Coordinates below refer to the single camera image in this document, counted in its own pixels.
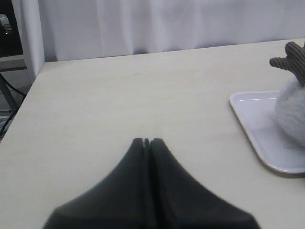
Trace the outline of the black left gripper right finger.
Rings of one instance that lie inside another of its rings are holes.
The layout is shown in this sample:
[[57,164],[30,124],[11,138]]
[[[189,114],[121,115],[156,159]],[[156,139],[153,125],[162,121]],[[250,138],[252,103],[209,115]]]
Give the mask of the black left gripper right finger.
[[221,199],[194,179],[162,139],[150,143],[149,167],[160,229],[258,229],[250,213]]

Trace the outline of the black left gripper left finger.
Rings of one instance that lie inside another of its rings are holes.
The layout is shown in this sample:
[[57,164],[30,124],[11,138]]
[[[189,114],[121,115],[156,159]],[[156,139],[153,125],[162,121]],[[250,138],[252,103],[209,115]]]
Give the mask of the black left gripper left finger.
[[57,207],[46,229],[146,229],[148,140],[133,139],[126,154],[100,183]]

